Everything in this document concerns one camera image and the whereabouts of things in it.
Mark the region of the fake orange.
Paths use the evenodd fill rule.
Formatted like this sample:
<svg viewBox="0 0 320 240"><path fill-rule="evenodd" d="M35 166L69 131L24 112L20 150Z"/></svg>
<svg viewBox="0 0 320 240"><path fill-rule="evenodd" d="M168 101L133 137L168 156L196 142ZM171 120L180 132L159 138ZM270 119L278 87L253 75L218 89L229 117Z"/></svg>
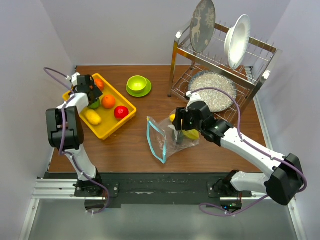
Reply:
<svg viewBox="0 0 320 240"><path fill-rule="evenodd" d="M116 99L112 94L107 94L102 98L101 104L105 109L112 109L116 105Z"/></svg>
<svg viewBox="0 0 320 240"><path fill-rule="evenodd" d="M105 84L100 78L95 78L94 82L101 92L105 89Z"/></svg>

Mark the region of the light green fake fruit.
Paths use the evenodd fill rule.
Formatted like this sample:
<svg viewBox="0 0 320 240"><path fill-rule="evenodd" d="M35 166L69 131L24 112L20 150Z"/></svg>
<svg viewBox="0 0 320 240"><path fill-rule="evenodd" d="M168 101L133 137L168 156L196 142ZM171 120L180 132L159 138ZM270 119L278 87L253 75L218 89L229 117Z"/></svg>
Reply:
<svg viewBox="0 0 320 240"><path fill-rule="evenodd" d="M101 101L100 99L97 99L95 102L93 102L92 104L90 104L88 106L89 109L95 110L98 109L101 106Z"/></svg>

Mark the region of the dark green fake avocado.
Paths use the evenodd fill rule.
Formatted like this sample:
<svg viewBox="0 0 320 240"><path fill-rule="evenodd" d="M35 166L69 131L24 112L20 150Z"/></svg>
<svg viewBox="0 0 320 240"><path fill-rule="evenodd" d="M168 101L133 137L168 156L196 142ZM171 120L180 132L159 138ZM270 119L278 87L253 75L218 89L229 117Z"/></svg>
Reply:
<svg viewBox="0 0 320 240"><path fill-rule="evenodd" d="M184 141L184 134L182 131L174 131L172 133L172 139L177 145L181 145Z"/></svg>

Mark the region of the yellow fake mango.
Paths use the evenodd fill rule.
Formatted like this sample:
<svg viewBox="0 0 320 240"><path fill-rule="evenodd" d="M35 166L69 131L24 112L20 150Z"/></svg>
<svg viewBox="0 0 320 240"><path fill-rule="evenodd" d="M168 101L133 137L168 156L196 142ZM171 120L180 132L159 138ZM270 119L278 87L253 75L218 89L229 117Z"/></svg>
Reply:
<svg viewBox="0 0 320 240"><path fill-rule="evenodd" d="M85 113L84 113L85 118L87 119L87 121L93 125L93 126L98 126L101 124L102 122L102 118L97 114L97 112L93 109L88 109Z"/></svg>

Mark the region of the clear zip top bag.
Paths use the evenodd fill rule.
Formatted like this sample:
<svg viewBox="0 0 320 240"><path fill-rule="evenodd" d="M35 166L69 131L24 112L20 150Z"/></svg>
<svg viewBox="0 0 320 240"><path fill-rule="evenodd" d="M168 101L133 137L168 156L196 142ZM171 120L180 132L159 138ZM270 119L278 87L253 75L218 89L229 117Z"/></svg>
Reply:
<svg viewBox="0 0 320 240"><path fill-rule="evenodd" d="M183 143L177 145L172 138L172 134L174 131L182 130L175 129L173 122L170 121L170 117L165 118L161 122L156 122L150 116L146 120L146 138L150 151L163 164L172 155L200 144L200 137L197 140L191 140L184 136Z"/></svg>

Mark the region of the red fake apple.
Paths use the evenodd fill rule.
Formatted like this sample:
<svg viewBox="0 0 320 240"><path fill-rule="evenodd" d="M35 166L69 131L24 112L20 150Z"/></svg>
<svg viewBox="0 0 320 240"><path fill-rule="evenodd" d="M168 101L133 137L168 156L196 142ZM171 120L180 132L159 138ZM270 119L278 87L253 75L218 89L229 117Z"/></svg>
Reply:
<svg viewBox="0 0 320 240"><path fill-rule="evenodd" d="M129 109L126 106L119 105L114 109L114 117L117 121L121 121L129 114Z"/></svg>

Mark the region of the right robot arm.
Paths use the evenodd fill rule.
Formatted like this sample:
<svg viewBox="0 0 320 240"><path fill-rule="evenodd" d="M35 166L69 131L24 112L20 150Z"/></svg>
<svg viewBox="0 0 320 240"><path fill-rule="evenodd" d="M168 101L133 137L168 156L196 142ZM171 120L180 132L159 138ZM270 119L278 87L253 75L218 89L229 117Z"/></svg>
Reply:
<svg viewBox="0 0 320 240"><path fill-rule="evenodd" d="M217 193L230 197L243 191L264 193L276 203L286 206L307 187L296 155L283 155L246 137L228 121L216 119L203 101L176 108L173 126L178 131L198 131L206 141L236 153L261 171L246 173L232 170L213 184Z"/></svg>

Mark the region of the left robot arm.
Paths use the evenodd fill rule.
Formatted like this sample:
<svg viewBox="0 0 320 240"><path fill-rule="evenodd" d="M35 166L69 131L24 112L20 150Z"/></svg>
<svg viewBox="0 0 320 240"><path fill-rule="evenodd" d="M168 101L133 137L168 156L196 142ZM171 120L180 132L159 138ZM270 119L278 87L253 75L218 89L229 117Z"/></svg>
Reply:
<svg viewBox="0 0 320 240"><path fill-rule="evenodd" d="M66 79L72 84L68 100L45 112L48 141L51 147L69 159L76 170L76 190L97 197L104 192L104 184L85 151L80 113L96 103L102 92L91 75L77 72Z"/></svg>

